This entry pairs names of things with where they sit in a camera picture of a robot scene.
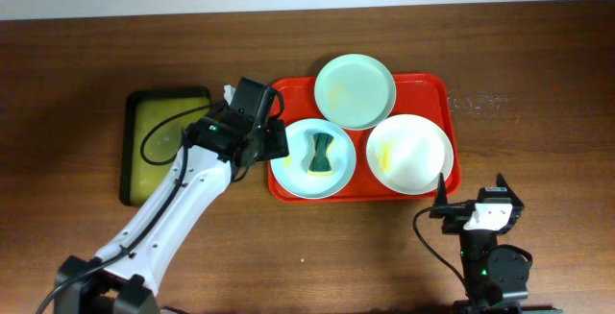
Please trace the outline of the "white plate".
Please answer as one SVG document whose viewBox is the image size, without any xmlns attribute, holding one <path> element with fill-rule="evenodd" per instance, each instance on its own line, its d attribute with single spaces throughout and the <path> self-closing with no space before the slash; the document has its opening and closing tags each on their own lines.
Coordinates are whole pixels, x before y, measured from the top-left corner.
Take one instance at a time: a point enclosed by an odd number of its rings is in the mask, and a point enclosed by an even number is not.
<svg viewBox="0 0 615 314">
<path fill-rule="evenodd" d="M 454 148 L 445 132 L 429 119 L 400 114 L 371 131 L 365 151 L 372 174 L 385 187 L 405 195 L 422 195 L 448 178 Z"/>
</svg>

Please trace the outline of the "mint green plate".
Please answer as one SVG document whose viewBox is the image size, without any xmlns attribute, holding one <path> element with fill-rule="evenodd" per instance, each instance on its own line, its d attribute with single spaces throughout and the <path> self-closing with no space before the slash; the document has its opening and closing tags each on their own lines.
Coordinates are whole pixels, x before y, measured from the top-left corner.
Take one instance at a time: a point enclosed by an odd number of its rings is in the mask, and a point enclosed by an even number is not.
<svg viewBox="0 0 615 314">
<path fill-rule="evenodd" d="M 314 85 L 321 114 L 346 130 L 376 127 L 397 97 L 393 75 L 379 60 L 361 54 L 339 56 L 323 66 Z"/>
</svg>

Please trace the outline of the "light blue plate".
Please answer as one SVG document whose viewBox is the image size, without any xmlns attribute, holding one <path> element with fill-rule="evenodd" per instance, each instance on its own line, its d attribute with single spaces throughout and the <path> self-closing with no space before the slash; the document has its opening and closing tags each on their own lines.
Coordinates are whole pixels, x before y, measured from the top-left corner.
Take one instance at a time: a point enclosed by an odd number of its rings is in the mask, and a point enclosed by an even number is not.
<svg viewBox="0 0 615 314">
<path fill-rule="evenodd" d="M 289 155 L 270 161 L 275 180 L 283 189 L 302 199 L 322 200 L 350 182 L 357 166 L 357 152 L 350 136 L 340 127 L 327 120 L 309 118 L 292 123 L 285 131 Z M 332 173 L 327 176 L 308 173 L 315 133 L 328 133 L 334 138 L 328 152 Z"/>
</svg>

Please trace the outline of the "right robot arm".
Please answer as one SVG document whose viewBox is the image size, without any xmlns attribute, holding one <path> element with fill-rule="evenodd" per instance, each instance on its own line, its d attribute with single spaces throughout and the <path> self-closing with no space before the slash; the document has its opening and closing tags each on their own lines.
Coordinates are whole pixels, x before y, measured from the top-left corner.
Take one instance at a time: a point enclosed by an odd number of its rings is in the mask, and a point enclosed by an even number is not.
<svg viewBox="0 0 615 314">
<path fill-rule="evenodd" d="M 454 313 L 520 313 L 520 301 L 529 296 L 527 282 L 532 255 L 515 246 L 500 244 L 525 205 L 499 174 L 496 185 L 479 190 L 475 200 L 451 204 L 445 180 L 437 181 L 431 219 L 442 221 L 444 234 L 460 243 L 465 301 L 453 304 Z"/>
</svg>

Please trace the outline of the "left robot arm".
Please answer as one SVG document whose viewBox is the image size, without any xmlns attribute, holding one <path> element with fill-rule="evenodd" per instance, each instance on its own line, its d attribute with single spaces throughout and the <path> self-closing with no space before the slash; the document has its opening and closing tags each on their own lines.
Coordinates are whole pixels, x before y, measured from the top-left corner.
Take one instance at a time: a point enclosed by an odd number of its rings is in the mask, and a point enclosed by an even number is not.
<svg viewBox="0 0 615 314">
<path fill-rule="evenodd" d="M 160 313 L 164 273 L 206 208 L 257 162 L 286 157 L 284 106 L 271 85 L 243 78 L 181 132 L 170 170 L 135 217 L 95 256 L 68 257 L 38 307 L 56 313 Z"/>
</svg>

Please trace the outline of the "red plastic tray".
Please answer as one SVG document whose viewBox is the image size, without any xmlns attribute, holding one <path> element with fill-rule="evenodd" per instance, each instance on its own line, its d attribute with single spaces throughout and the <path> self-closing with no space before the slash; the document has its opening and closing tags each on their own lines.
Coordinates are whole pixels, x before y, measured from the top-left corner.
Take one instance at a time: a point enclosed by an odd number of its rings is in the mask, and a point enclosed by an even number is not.
<svg viewBox="0 0 615 314">
<path fill-rule="evenodd" d="M 448 92 L 443 82 L 431 73 L 400 73 L 393 76 L 397 97 L 392 110 L 397 114 L 415 114 L 429 119 L 447 135 L 453 147 L 456 146 L 453 119 L 448 103 Z M 307 118 L 320 118 L 315 98 L 314 77 L 282 78 L 273 83 L 284 99 L 284 112 L 282 120 L 290 125 L 296 121 Z M 434 191 L 419 194 L 405 195 L 397 193 L 383 184 L 372 174 L 365 155 L 368 136 L 371 132 L 349 131 L 356 153 L 357 166 L 350 179 L 338 193 L 322 201 L 324 203 L 349 202 L 380 202 L 380 201 L 408 201 L 432 198 Z"/>
</svg>

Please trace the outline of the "black tray with yellow liquid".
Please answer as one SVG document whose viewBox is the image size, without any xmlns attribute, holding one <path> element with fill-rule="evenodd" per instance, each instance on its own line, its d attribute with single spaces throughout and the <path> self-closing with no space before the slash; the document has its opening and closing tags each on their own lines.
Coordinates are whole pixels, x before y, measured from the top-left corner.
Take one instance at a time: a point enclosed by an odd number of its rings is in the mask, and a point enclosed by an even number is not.
<svg viewBox="0 0 615 314">
<path fill-rule="evenodd" d="M 140 206 L 161 184 L 181 143 L 181 130 L 210 104 L 204 86 L 141 90 L 126 100 L 119 201 Z"/>
</svg>

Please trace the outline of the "green yellow sponge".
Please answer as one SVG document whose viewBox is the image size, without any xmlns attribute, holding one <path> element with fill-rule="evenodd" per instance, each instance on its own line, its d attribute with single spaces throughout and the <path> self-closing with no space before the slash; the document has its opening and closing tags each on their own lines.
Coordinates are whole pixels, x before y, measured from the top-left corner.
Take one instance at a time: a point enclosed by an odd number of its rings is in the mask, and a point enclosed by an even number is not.
<svg viewBox="0 0 615 314">
<path fill-rule="evenodd" d="M 314 176 L 330 175 L 332 173 L 332 165 L 328 152 L 334 141 L 333 136 L 328 133 L 315 133 L 312 136 L 312 141 L 314 153 L 307 172 Z"/>
</svg>

